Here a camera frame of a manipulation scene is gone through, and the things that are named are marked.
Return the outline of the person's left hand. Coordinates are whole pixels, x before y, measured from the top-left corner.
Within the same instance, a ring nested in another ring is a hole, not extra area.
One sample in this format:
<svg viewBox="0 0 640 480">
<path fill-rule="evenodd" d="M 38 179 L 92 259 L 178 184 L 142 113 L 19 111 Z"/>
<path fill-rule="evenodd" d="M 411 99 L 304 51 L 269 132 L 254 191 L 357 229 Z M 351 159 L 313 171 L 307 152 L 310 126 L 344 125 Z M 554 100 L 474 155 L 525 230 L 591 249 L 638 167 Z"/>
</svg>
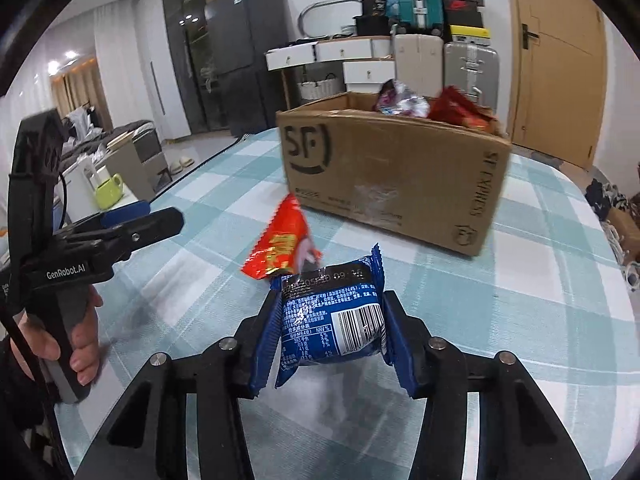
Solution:
<svg viewBox="0 0 640 480">
<path fill-rule="evenodd" d="M 88 288 L 88 300 L 85 316 L 72 330 L 73 354 L 70 368 L 76 373 L 78 382 L 89 385 L 94 381 L 100 368 L 100 345 L 98 316 L 96 308 L 103 306 L 103 299 L 93 285 Z M 56 361 L 61 351 L 54 338 L 33 323 L 27 314 L 23 314 L 17 323 L 32 353 L 40 359 Z"/>
</svg>

